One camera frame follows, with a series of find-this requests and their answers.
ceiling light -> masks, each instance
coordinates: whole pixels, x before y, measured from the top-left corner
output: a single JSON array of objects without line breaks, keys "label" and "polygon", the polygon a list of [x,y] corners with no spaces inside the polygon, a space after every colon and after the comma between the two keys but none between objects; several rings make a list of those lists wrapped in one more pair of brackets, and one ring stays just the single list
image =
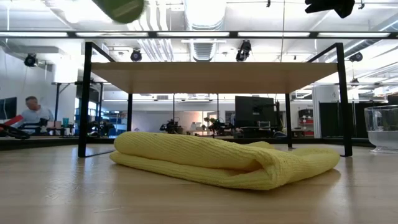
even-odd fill
[{"label": "ceiling light", "polygon": [[147,32],[77,32],[78,37],[147,37]]},{"label": "ceiling light", "polygon": [[0,32],[0,37],[68,37],[66,32]]},{"label": "ceiling light", "polygon": [[309,32],[238,32],[238,37],[308,37]]},{"label": "ceiling light", "polygon": [[388,37],[387,32],[321,32],[318,37]]},{"label": "ceiling light", "polygon": [[225,44],[226,40],[181,40],[183,44]]},{"label": "ceiling light", "polygon": [[227,37],[229,32],[158,32],[158,37]]}]

black metal table leg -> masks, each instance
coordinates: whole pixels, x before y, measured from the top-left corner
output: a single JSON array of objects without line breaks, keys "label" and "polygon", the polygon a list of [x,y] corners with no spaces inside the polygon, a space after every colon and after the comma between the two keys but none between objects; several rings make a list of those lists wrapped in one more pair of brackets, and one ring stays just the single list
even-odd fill
[{"label": "black metal table leg", "polygon": [[129,93],[128,103],[127,103],[127,131],[131,131],[132,124],[132,93]]},{"label": "black metal table leg", "polygon": [[85,66],[83,72],[83,84],[81,86],[81,106],[79,125],[78,156],[86,157],[87,126],[88,126],[88,101],[90,97],[91,56],[93,55],[93,43],[85,44]]},{"label": "black metal table leg", "polygon": [[101,89],[100,89],[100,93],[99,93],[99,100],[98,100],[98,122],[101,122],[102,120],[102,97],[103,97],[103,93],[104,93],[104,83],[100,83],[101,85]]},{"label": "black metal table leg", "polygon": [[292,140],[292,119],[290,117],[290,93],[285,94],[285,105],[286,105],[286,129],[287,129],[287,147],[293,148]]},{"label": "black metal table leg", "polygon": [[218,93],[217,93],[217,119],[219,119],[219,115],[220,115],[220,105],[219,105],[219,99],[218,99]]},{"label": "black metal table leg", "polygon": [[60,87],[61,87],[61,83],[57,83],[57,94],[55,95],[54,121],[57,121],[57,118],[58,118],[58,107],[59,107],[59,100],[60,100]]},{"label": "black metal table leg", "polygon": [[353,122],[349,113],[348,94],[347,94],[347,81],[346,81],[346,67],[344,61],[344,47],[342,43],[336,43],[337,53],[337,71],[338,71],[338,84],[340,88],[340,101],[341,101],[341,122],[343,124],[343,140],[344,152],[343,156],[353,155],[353,146],[351,140],[351,130]]}]

clear plastic bin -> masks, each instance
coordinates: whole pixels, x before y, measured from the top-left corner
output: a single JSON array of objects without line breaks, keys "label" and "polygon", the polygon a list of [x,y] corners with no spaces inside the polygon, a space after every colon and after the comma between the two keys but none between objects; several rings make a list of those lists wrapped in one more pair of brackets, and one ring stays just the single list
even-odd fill
[{"label": "clear plastic bin", "polygon": [[398,106],[365,108],[365,121],[371,152],[398,153]]}]

folded cloth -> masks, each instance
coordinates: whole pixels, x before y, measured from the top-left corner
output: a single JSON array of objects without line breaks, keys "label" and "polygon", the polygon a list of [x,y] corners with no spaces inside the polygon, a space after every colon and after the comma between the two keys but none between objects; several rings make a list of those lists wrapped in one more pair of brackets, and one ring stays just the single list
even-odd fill
[{"label": "folded cloth", "polygon": [[125,166],[237,189],[269,190],[313,177],[337,165],[332,149],[285,152],[266,142],[240,145],[219,139],[127,132],[110,158]]}]

man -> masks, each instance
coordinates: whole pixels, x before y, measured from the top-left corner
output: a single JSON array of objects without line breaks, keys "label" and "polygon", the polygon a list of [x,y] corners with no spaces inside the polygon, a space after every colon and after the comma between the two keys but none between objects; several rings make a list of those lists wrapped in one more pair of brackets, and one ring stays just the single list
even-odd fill
[{"label": "man", "polygon": [[[22,117],[24,118],[22,121],[18,122],[17,124],[13,125],[14,127],[19,127],[26,123],[38,123],[40,118],[44,118],[48,121],[54,121],[54,116],[52,112],[48,108],[44,108],[43,106],[39,105],[37,102],[37,98],[35,96],[29,96],[25,99],[26,106],[28,110],[22,112]],[[24,129],[23,131],[32,134],[34,130],[31,129]]]}]

